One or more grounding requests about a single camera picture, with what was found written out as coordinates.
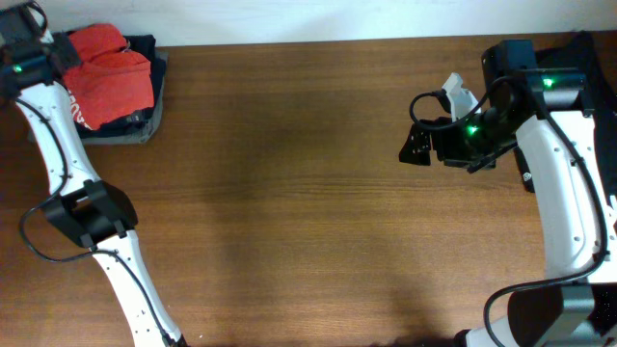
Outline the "red polo shirt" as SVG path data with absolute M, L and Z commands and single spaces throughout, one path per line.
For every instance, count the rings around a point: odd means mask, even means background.
M 82 61 L 64 75 L 76 123 L 97 130 L 154 105 L 150 60 L 116 26 L 94 24 L 68 36 Z

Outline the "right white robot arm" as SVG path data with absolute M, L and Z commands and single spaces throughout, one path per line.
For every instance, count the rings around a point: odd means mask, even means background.
M 612 346 L 616 342 L 616 199 L 603 187 L 586 76 L 531 64 L 499 69 L 476 98 L 452 74 L 432 92 L 444 108 L 414 119 L 399 159 L 438 159 L 475 173 L 518 149 L 544 234 L 543 280 L 499 289 L 506 314 L 483 315 L 455 346 Z

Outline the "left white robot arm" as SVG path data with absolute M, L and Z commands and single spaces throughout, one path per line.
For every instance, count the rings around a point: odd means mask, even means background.
M 59 77 L 76 53 L 67 38 L 5 37 L 1 94 L 27 119 L 43 158 L 50 195 L 19 220 L 42 211 L 49 224 L 83 248 L 105 272 L 137 346 L 183 346 L 186 341 L 164 308 L 141 256 L 137 216 L 128 196 L 95 172 L 69 110 Z

